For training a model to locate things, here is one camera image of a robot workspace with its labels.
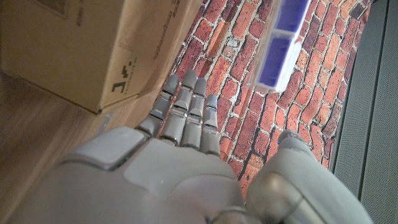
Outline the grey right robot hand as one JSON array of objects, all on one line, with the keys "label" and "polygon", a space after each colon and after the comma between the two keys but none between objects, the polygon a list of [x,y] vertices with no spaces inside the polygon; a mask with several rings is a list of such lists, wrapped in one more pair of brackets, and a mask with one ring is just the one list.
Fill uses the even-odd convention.
[{"label": "grey right robot hand", "polygon": [[291,129],[242,193],[220,157],[217,99],[205,91],[193,70],[169,77],[138,126],[64,155],[9,223],[371,223]]}]

